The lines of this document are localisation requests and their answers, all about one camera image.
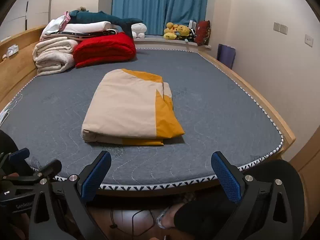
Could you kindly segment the blue curtain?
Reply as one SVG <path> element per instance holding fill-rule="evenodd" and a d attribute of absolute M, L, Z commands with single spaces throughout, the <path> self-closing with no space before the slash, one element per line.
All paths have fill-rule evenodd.
<path fill-rule="evenodd" d="M 147 34 L 162 35 L 168 22 L 188 25 L 206 18 L 207 0 L 113 0 L 112 15 L 138 18 Z"/>

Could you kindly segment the cream folded quilt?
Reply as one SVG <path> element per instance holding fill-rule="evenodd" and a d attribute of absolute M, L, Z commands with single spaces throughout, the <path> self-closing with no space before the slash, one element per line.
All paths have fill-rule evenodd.
<path fill-rule="evenodd" d="M 39 42 L 33 50 L 37 76 L 59 74 L 74 67 L 73 52 L 78 44 L 67 37 Z"/>

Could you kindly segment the white wall switches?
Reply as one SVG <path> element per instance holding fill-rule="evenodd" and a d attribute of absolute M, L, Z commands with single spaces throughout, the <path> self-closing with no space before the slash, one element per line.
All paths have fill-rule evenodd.
<path fill-rule="evenodd" d="M 280 24 L 280 23 L 277 23 L 277 22 L 274 22 L 274 25 L 273 25 L 273 30 L 274 31 L 277 31 L 281 34 L 284 34 L 284 35 L 287 35 L 288 33 L 288 26 L 286 25 L 283 25 L 283 24 Z M 313 47 L 313 37 L 309 36 L 309 35 L 305 35 L 305 38 L 304 38 L 304 42 L 305 44 L 307 44 L 308 46 L 310 47 Z"/>

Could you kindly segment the beige and orange hooded jacket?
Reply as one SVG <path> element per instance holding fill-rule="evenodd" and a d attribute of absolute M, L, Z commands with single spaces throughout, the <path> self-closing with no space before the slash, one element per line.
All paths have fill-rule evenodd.
<path fill-rule="evenodd" d="M 130 146 L 162 146 L 181 135 L 169 84 L 159 75 L 128 69 L 105 74 L 81 128 L 85 142 Z"/>

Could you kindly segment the white folded bedding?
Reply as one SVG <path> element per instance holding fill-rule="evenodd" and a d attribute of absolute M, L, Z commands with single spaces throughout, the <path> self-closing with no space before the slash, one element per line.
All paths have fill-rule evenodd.
<path fill-rule="evenodd" d="M 112 24 L 108 21 L 95 22 L 95 23 L 67 23 L 70 20 L 68 12 L 64 15 L 51 20 L 42 31 L 40 41 L 53 38 L 59 35 L 69 36 L 99 36 L 101 35 L 114 35 L 119 31 L 114 29 Z"/>

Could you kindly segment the person's foot in sandal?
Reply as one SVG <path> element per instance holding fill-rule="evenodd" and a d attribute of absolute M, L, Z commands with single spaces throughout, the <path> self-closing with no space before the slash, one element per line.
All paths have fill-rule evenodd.
<path fill-rule="evenodd" d="M 174 216 L 176 212 L 184 205 L 184 203 L 175 204 L 163 210 L 157 217 L 157 225 L 161 229 L 174 228 Z"/>

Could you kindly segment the teal shark plush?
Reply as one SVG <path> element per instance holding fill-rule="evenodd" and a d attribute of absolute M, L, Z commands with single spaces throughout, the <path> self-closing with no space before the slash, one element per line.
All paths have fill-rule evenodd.
<path fill-rule="evenodd" d="M 109 15 L 107 13 L 104 13 L 103 11 L 89 12 L 89 11 L 73 10 L 69 12 L 69 16 L 71 19 L 69 23 L 88 24 L 88 23 L 108 21 L 112 25 L 120 26 L 122 31 L 131 38 L 132 38 L 131 26 L 133 24 L 143 22 L 138 18 L 118 18 L 117 16 Z"/>

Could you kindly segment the person's black trouser leg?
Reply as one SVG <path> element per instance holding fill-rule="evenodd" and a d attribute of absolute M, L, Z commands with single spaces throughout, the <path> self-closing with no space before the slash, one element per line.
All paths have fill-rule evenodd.
<path fill-rule="evenodd" d="M 304 190 L 298 172 L 274 160 L 243 173 L 241 202 L 228 200 L 221 185 L 185 203 L 174 216 L 175 228 L 196 239 L 300 239 Z"/>

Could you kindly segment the yellow plush toys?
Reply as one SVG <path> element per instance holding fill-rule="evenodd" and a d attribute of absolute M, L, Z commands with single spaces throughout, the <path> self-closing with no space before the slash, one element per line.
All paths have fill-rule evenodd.
<path fill-rule="evenodd" d="M 187 40 L 190 41 L 193 38 L 193 33 L 186 25 L 173 24 L 168 22 L 164 29 L 163 38 L 165 40 Z"/>

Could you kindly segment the white plush toy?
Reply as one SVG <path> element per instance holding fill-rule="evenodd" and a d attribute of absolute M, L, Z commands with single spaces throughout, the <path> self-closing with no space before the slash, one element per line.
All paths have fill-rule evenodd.
<path fill-rule="evenodd" d="M 144 23 L 136 23 L 131 25 L 133 38 L 145 38 L 147 26 Z"/>

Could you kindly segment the white wardrobe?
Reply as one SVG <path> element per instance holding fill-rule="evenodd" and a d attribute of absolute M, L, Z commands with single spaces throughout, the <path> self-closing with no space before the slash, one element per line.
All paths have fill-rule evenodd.
<path fill-rule="evenodd" d="M 50 20 L 84 7 L 110 14 L 112 0 L 16 0 L 1 23 L 1 40 L 25 30 L 47 25 Z"/>

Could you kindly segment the tissue pack on headboard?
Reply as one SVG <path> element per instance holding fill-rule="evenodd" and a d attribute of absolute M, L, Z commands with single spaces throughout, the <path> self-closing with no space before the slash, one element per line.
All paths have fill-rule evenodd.
<path fill-rule="evenodd" d="M 12 46 L 10 46 L 7 49 L 6 57 L 9 58 L 9 57 L 13 56 L 14 54 L 18 53 L 18 51 L 19 51 L 18 45 L 13 44 Z"/>

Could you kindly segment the red folded blanket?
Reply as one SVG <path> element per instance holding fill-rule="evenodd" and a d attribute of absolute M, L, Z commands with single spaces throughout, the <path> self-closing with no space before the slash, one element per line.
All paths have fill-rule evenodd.
<path fill-rule="evenodd" d="M 89 38 L 80 42 L 73 51 L 76 68 L 103 63 L 127 62 L 135 57 L 134 40 L 124 32 Z"/>

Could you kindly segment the dark red cushion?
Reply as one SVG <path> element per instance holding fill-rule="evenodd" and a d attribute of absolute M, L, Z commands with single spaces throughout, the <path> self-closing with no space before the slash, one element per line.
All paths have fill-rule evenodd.
<path fill-rule="evenodd" d="M 195 29 L 195 43 L 198 46 L 204 46 L 208 43 L 211 32 L 210 21 L 200 21 Z"/>

